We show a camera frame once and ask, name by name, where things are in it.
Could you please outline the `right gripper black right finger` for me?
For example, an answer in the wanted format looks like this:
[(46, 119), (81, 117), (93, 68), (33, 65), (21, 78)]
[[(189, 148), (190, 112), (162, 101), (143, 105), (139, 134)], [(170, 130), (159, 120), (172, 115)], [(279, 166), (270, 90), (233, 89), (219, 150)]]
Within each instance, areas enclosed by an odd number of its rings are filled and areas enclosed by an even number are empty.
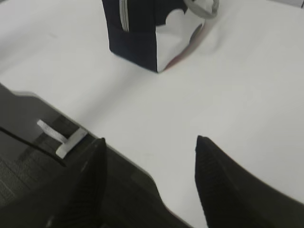
[(304, 205), (267, 185), (198, 136), (195, 183), (209, 228), (302, 228)]

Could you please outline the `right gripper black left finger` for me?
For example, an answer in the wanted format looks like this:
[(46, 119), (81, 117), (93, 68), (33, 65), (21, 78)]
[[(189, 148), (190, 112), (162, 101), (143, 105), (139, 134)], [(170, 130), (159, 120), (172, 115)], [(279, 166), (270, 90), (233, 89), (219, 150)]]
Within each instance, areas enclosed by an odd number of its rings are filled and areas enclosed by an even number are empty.
[(96, 139), (62, 177), (60, 206), (48, 218), (47, 228), (98, 228), (103, 224), (106, 188), (106, 142)]

